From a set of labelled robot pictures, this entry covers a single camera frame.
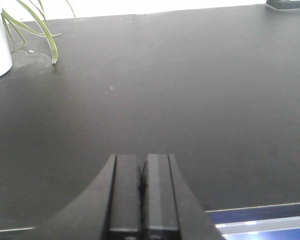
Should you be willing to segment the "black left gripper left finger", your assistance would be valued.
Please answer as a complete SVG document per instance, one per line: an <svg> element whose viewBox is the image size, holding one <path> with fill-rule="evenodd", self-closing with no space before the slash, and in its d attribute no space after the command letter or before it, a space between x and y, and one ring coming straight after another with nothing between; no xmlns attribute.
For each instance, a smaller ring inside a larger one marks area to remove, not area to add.
<svg viewBox="0 0 300 240"><path fill-rule="evenodd" d="M134 155L111 155L93 182L39 226L35 240L139 240L139 166Z"/></svg>

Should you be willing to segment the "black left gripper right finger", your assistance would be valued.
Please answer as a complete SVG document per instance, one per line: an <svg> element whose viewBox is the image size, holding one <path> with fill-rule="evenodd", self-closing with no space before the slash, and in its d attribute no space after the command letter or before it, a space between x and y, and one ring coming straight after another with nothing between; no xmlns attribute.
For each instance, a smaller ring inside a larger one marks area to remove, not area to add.
<svg viewBox="0 0 300 240"><path fill-rule="evenodd" d="M143 238L221 240L172 154L149 154L143 171Z"/></svg>

